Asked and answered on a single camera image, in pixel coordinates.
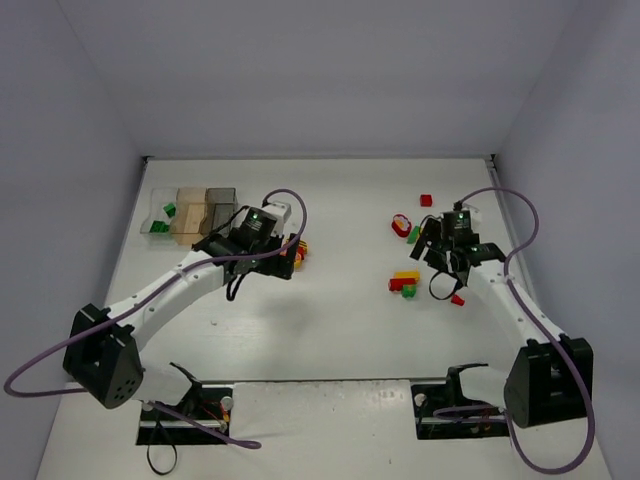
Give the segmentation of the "grey plastic container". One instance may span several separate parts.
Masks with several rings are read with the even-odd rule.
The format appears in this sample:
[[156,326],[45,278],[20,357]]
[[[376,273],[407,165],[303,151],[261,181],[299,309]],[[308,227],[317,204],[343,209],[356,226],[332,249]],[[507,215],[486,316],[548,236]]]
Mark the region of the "grey plastic container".
[[236,189],[233,187],[208,188],[205,195],[205,217],[199,233],[209,234],[229,221],[237,210]]

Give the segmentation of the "small red lego brick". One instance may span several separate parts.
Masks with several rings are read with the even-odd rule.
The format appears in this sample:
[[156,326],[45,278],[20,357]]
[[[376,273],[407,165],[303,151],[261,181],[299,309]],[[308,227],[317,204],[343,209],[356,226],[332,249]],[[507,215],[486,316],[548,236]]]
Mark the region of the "small red lego brick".
[[420,205],[422,207],[431,207],[433,205],[433,198],[429,194],[422,194],[420,196]]

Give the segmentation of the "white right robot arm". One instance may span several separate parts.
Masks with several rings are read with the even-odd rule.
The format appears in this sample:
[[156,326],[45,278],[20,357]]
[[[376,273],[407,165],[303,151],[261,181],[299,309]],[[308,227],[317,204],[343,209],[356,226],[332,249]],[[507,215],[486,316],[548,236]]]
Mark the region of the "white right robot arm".
[[593,350],[551,322],[505,269],[494,243],[481,242],[467,209],[430,216],[410,254],[470,290],[488,309],[515,354],[508,372],[486,363],[452,367],[456,406],[485,403],[506,410],[520,428],[583,418],[591,398]]

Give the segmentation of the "green number two lego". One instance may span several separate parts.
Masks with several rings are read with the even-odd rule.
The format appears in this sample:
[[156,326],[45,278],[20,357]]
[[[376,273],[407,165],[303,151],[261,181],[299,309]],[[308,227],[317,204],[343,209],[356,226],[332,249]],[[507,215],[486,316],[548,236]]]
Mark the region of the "green number two lego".
[[402,287],[401,296],[403,298],[414,298],[417,293],[416,284],[406,284]]

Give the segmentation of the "small red lego piece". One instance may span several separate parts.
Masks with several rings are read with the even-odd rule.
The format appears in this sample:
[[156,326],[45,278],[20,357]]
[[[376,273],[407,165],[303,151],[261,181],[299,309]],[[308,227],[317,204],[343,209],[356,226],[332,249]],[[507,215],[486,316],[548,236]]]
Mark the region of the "small red lego piece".
[[454,294],[451,298],[451,303],[457,306],[464,306],[465,300],[457,294]]

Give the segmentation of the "red long lego brick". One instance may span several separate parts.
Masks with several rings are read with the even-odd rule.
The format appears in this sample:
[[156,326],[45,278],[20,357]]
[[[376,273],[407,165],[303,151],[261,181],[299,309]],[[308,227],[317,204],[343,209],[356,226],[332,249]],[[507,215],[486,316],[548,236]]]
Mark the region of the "red long lego brick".
[[414,277],[394,277],[388,281],[388,289],[391,292],[401,292],[405,286],[416,285]]

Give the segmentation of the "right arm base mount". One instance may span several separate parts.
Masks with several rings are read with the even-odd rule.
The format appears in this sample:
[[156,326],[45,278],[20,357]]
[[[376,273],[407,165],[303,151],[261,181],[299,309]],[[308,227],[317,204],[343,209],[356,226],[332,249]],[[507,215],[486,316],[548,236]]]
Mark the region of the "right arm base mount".
[[441,379],[411,383],[416,438],[507,438],[501,400],[491,397],[502,380],[486,363],[467,363],[449,368]]

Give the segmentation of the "clear plastic container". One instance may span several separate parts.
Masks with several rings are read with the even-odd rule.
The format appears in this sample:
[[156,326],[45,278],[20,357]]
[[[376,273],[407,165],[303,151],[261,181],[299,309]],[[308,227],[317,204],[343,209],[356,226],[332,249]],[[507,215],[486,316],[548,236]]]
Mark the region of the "clear plastic container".
[[[175,217],[169,219],[164,214],[162,207],[168,203],[174,203],[177,208],[177,196],[178,189],[173,187],[154,188],[151,190],[149,196],[148,215],[140,227],[140,234],[149,245],[159,246],[174,243],[171,234],[171,223],[176,217],[177,211]],[[166,222],[170,226],[169,232],[165,234],[150,234],[149,229],[154,220]]]

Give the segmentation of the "red flower print lego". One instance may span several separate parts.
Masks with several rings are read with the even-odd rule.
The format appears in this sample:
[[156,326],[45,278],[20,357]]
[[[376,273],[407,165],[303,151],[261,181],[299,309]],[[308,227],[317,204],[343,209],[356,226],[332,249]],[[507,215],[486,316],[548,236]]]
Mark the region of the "red flower print lego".
[[407,238],[412,230],[410,219],[404,214],[395,214],[392,218],[391,228],[400,238]]

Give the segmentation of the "green slope lego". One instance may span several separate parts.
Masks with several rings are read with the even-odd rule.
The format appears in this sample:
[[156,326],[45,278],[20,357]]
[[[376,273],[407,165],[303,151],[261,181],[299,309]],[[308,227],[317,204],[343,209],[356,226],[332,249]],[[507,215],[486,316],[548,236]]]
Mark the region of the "green slope lego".
[[406,242],[409,245],[413,245],[417,242],[417,240],[419,239],[420,235],[421,235],[421,227],[420,226],[415,226],[411,232],[409,233]]

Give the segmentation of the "green lego in container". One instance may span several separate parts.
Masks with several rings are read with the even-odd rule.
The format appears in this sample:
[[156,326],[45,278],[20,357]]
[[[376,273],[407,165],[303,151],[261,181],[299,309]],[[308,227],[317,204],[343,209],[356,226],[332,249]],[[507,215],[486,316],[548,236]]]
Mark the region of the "green lego in container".
[[149,233],[150,234],[165,234],[168,233],[170,230],[170,226],[164,222],[164,221],[160,221],[160,220],[154,220],[151,223],[150,229],[149,229]]

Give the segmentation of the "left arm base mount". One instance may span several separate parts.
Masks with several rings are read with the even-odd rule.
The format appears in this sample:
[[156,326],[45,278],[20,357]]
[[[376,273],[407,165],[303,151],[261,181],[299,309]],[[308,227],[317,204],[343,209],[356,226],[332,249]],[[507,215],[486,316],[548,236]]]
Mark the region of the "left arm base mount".
[[[195,406],[170,406],[170,409],[209,429],[228,436],[232,423],[234,390],[231,384],[204,385]],[[205,446],[224,445],[225,441],[212,436],[170,414],[156,409],[140,410],[137,446]]]

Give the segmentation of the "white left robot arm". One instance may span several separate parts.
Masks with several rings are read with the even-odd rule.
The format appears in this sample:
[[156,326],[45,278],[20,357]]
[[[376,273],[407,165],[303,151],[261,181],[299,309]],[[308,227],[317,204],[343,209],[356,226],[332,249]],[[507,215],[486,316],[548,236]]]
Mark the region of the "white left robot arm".
[[225,289],[234,300],[250,273],[288,280],[294,270],[294,236],[284,234],[291,207],[284,202],[248,209],[227,234],[211,232],[188,255],[148,287],[110,307],[89,304],[76,314],[64,370],[103,407],[128,400],[170,406],[196,404],[202,383],[186,368],[146,364],[152,337],[200,298]]

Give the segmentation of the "small green lego brick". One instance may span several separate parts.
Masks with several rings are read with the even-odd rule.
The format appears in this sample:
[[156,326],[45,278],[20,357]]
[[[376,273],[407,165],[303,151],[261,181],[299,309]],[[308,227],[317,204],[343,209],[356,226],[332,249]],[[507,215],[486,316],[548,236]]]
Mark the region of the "small green lego brick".
[[162,210],[167,218],[172,219],[176,215],[176,205],[174,203],[168,203],[162,207]]

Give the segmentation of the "yellow long lego brick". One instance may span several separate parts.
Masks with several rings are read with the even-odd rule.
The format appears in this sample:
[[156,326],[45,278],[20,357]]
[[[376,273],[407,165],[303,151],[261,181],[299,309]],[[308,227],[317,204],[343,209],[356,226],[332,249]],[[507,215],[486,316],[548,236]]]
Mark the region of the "yellow long lego brick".
[[407,270],[407,271],[395,272],[393,278],[402,279],[402,280],[412,279],[415,283],[419,283],[421,279],[421,275],[418,270]]

